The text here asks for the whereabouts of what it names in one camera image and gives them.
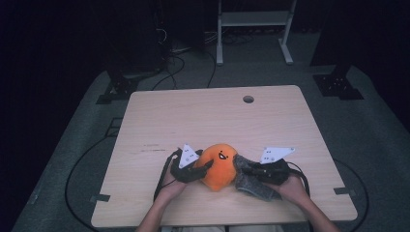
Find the wire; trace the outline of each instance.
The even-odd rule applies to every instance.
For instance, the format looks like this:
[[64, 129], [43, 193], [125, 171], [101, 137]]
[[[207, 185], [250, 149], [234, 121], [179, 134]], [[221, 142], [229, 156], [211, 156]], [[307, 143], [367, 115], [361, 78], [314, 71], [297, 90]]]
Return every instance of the wire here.
[[364, 192], [365, 192], [365, 198], [366, 198], [365, 212], [364, 212], [364, 215], [363, 215], [362, 219], [360, 219], [359, 222], [355, 225], [355, 227], [353, 227], [353, 229], [351, 230], [351, 232], [354, 232], [354, 231], [356, 231], [356, 230], [363, 224], [363, 222], [364, 222], [365, 219], [367, 218], [368, 208], [369, 208], [369, 206], [370, 206], [370, 200], [369, 200], [369, 197], [368, 197], [367, 187], [366, 187], [366, 185], [365, 185], [365, 182], [362, 180], [362, 178], [359, 176], [359, 174], [358, 174], [355, 170], [353, 170], [352, 167], [350, 167], [349, 165], [347, 165], [346, 163], [344, 163], [344, 162], [342, 162], [342, 161], [340, 161], [340, 160], [338, 160], [338, 159], [333, 158], [333, 160], [336, 161], [336, 162], [338, 162], [339, 164], [343, 165], [343, 166], [346, 167], [347, 169], [349, 169], [349, 170], [353, 173], [353, 175], [355, 175], [356, 178], [359, 180], [359, 182], [361, 183], [362, 188], [363, 188], [363, 190], [364, 190]]
[[288, 163], [294, 165], [296, 168], [299, 169], [300, 172], [304, 173], [304, 172], [302, 171], [302, 169], [301, 169], [298, 165], [296, 165], [295, 163], [293, 163], [293, 162], [288, 162]]
[[178, 60], [180, 60], [180, 61], [182, 62], [182, 67], [181, 67], [177, 72], [174, 72], [174, 73], [170, 73], [170, 72], [169, 72], [169, 75], [166, 76], [166, 77], [164, 77], [164, 78], [161, 79], [160, 81], [158, 81], [157, 84], [155, 84], [154, 87], [151, 89], [151, 91], [155, 90], [155, 89], [157, 88], [157, 86], [159, 86], [163, 81], [165, 81], [165, 80], [168, 79], [169, 77], [172, 77], [172, 78], [173, 78], [173, 80], [174, 80], [174, 87], [176, 88], [176, 81], [175, 81], [175, 79], [174, 79], [174, 74], [179, 73], [179, 72], [184, 68], [184, 66], [185, 66], [185, 61], [184, 61], [182, 58], [178, 57], [178, 56], [172, 56], [172, 57], [173, 57], [173, 58], [176, 58], [176, 59], [178, 59]]
[[212, 70], [211, 78], [209, 78], [208, 84], [207, 84], [207, 86], [206, 86], [206, 88], [209, 88], [209, 86], [211, 85], [211, 81], [212, 81], [212, 79], [214, 78], [215, 70], [217, 69], [217, 61], [215, 60], [215, 57], [211, 54], [211, 52], [206, 51], [206, 53], [208, 53], [208, 55], [211, 56], [212, 61], [213, 61], [213, 63], [214, 63], [214, 69]]
[[95, 232], [99, 232], [96, 228], [94, 228], [92, 225], [88, 224], [87, 222], [85, 222], [84, 220], [82, 220], [73, 210], [72, 206], [70, 205], [69, 202], [69, 195], [68, 195], [68, 189], [69, 189], [69, 183], [70, 183], [70, 179], [73, 175], [73, 172], [75, 171], [76, 167], [78, 166], [78, 164], [82, 161], [82, 159], [91, 151], [93, 150], [97, 145], [99, 145], [100, 143], [102, 143], [103, 141], [105, 141], [108, 137], [112, 137], [113, 134], [118, 133], [118, 131], [115, 131], [113, 133], [110, 133], [109, 135], [104, 136], [102, 139], [100, 139], [99, 141], [97, 141], [96, 143], [94, 143], [90, 148], [88, 148], [82, 155], [81, 157], [78, 158], [78, 160], [75, 162], [74, 166], [72, 167], [72, 170], [70, 171], [69, 177], [67, 178], [66, 181], [66, 187], [64, 189], [64, 199], [66, 202], [66, 206], [69, 209], [70, 213], [73, 215], [73, 217], [80, 222], [82, 225], [84, 225], [85, 227], [87, 227], [88, 229], [90, 229], [91, 231], [95, 231]]

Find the gray carpet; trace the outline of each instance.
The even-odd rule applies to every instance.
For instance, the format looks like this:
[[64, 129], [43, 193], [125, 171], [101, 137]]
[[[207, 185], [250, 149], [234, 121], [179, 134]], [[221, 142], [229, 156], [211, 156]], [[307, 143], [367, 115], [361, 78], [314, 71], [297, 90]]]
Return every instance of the gray carpet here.
[[[351, 231], [366, 217], [357, 231], [407, 231], [410, 227], [407, 218], [410, 214], [410, 174], [407, 171], [410, 166], [410, 134], [379, 97], [368, 76], [354, 67], [347, 77], [362, 93], [364, 100], [341, 101], [337, 97], [322, 97], [312, 76], [329, 73], [333, 67], [309, 66], [318, 37], [319, 34], [289, 36], [288, 46], [295, 62], [292, 66], [284, 62], [278, 35], [254, 36], [249, 43], [226, 45], [223, 48], [224, 65], [216, 68], [210, 87], [299, 86], [330, 153], [342, 162], [336, 162], [337, 168], [351, 189], [359, 212], [356, 220], [337, 222], [337, 225], [342, 231]], [[214, 45], [208, 46], [208, 51], [215, 56]], [[206, 88], [214, 68], [211, 56], [191, 51], [178, 57], [185, 61], [185, 66], [174, 75], [176, 87]], [[171, 73], [181, 67], [181, 60], [169, 60]], [[150, 91], [167, 75], [167, 72], [161, 72], [142, 80], [137, 91]], [[104, 137], [111, 122], [114, 122], [114, 127], [109, 131], [117, 130], [116, 126], [120, 125], [121, 120], [113, 119], [123, 117], [127, 107], [127, 101], [96, 104], [108, 83], [109, 78], [103, 72], [90, 86], [14, 231], [90, 231], [73, 217], [66, 206], [65, 186], [72, 168], [85, 154], [73, 171], [67, 196], [73, 211], [89, 224], [95, 207], [92, 198], [100, 192], [115, 144], [115, 136]], [[168, 78], [156, 90], [173, 88], [174, 83]], [[366, 185], [368, 212], [366, 192], [360, 180]], [[287, 224], [284, 229], [308, 231], [305, 223]], [[99, 230], [133, 231], [134, 228]]]

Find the tabletop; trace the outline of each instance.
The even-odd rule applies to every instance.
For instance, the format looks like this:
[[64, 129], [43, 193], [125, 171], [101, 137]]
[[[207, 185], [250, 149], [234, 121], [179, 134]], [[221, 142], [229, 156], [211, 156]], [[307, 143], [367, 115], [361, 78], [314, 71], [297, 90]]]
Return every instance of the tabletop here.
[[[357, 211], [297, 86], [135, 92], [109, 162], [92, 224], [137, 226], [149, 210], [166, 158], [178, 147], [193, 150], [227, 143], [259, 161], [265, 147], [293, 147], [286, 157], [306, 174], [312, 200], [331, 220]], [[166, 209], [161, 225], [233, 225], [305, 221], [289, 202], [266, 202], [235, 189], [211, 191], [191, 183]]]

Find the white desk frame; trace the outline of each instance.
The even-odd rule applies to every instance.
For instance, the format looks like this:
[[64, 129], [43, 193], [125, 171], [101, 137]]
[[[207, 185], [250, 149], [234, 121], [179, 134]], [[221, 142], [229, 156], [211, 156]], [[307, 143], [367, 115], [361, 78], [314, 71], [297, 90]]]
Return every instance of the white desk frame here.
[[296, 2], [293, 0], [289, 11], [276, 12], [232, 12], [222, 11], [222, 0], [219, 0], [218, 14], [218, 43], [217, 43], [217, 65], [223, 65], [222, 54], [222, 27], [227, 26], [274, 26], [284, 25], [283, 38], [278, 39], [285, 62], [287, 65], [293, 64], [292, 56], [287, 48], [286, 42], [289, 36], [290, 26], [295, 13]]

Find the orange plush toy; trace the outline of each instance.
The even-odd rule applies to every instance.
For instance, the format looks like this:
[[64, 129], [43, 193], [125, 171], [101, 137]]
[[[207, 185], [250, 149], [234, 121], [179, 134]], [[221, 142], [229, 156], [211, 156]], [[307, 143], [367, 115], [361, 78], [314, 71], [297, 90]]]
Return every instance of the orange plush toy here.
[[237, 155], [236, 150], [227, 144], [216, 144], [207, 148], [194, 167], [204, 166], [210, 160], [214, 161], [208, 169], [202, 182], [214, 191], [221, 190], [228, 186], [236, 176], [233, 158]]

